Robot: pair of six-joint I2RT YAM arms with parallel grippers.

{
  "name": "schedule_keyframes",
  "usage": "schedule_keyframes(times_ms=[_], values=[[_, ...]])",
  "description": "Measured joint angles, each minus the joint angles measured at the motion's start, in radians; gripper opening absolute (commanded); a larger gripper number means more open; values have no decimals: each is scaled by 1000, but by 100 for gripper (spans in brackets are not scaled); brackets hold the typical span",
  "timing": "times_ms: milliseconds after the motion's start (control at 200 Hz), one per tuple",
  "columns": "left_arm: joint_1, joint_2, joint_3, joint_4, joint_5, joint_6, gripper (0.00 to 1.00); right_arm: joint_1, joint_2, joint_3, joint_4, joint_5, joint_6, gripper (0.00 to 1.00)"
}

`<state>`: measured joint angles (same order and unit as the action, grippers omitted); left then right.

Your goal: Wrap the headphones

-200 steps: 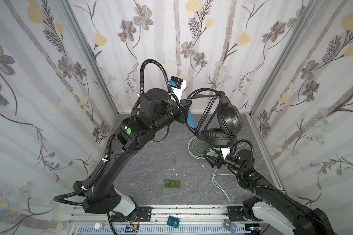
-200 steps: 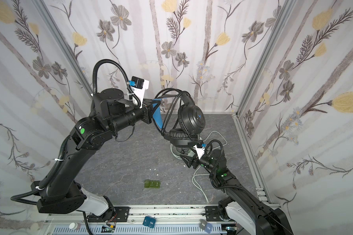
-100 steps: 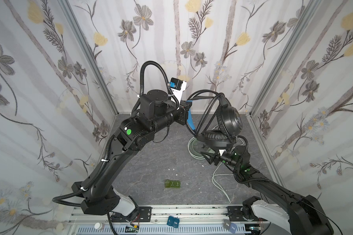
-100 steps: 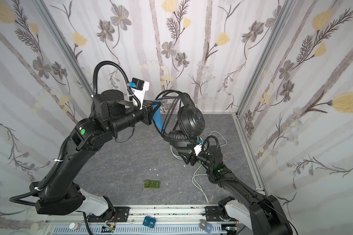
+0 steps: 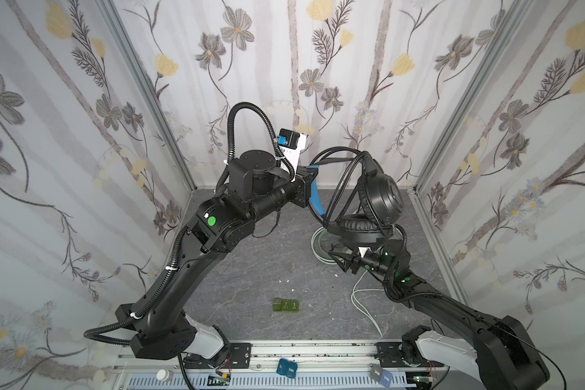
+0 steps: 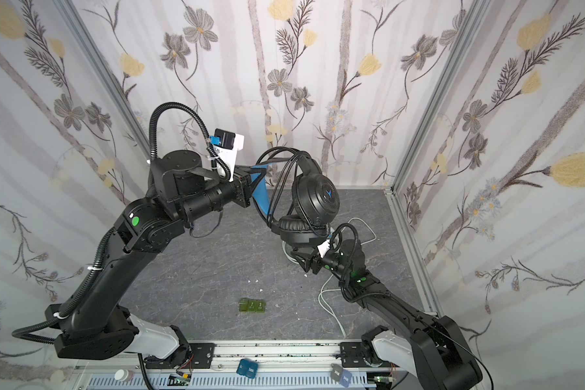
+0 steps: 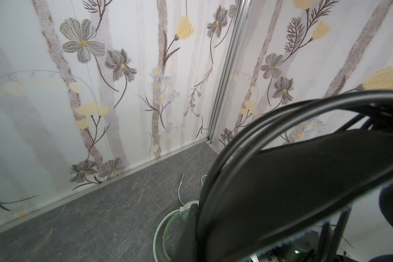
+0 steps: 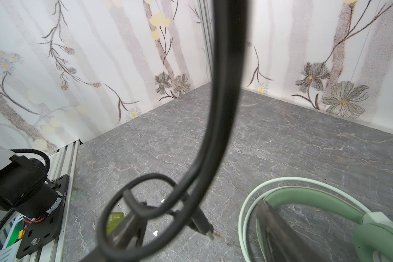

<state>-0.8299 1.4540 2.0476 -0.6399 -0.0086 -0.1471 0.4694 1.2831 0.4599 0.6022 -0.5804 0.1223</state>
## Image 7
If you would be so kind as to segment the black blue headphones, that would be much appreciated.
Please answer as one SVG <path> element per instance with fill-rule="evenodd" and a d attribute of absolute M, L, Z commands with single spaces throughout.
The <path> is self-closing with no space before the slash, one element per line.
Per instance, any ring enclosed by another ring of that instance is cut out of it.
<path fill-rule="evenodd" d="M 333 110 L 356 113 L 337 131 L 280 147 L 267 145 Z M 257 119 L 220 153 L 199 201 L 198 261 L 236 262 L 301 237 L 316 223 L 329 229 L 316 259 L 331 261 L 351 204 L 381 189 L 381 212 L 393 227 L 393 91 L 362 91 L 282 107 Z"/>

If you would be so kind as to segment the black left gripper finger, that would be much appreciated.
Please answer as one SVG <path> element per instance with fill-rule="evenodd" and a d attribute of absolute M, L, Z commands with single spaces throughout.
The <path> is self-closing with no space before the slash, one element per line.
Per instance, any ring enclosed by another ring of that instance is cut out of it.
<path fill-rule="evenodd" d="M 196 228 L 198 222 L 198 205 L 192 204 L 188 211 L 183 232 L 179 239 L 179 245 L 173 255 L 172 262 L 197 262 L 198 243 Z"/>

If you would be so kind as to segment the mint green headphones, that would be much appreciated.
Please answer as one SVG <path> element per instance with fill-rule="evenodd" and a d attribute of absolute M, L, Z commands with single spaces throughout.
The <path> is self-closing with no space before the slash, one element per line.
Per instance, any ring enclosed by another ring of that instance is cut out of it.
<path fill-rule="evenodd" d="M 168 259 L 168 261 L 171 262 L 171 256 L 170 256 L 168 249 L 167 249 L 167 237 L 170 233 L 170 228 L 176 222 L 176 220 L 178 220 L 179 218 L 181 218 L 185 222 L 188 218 L 191 207 L 193 205 L 199 206 L 199 201 L 194 200 L 191 202 L 187 202 L 186 204 L 183 204 L 179 209 L 176 209 L 176 210 L 168 213 L 161 220 L 161 222 L 158 224 L 155 234 L 153 236 L 153 242 L 152 242 L 153 258 L 154 258 L 155 262 L 159 261 L 158 255 L 157 255 L 157 238 L 158 238 L 158 235 L 162 229 L 162 226 L 165 226 L 164 230 L 163 230 L 163 234 L 162 234 L 162 249 L 163 249 L 163 253 L 164 253 L 165 257 Z"/>

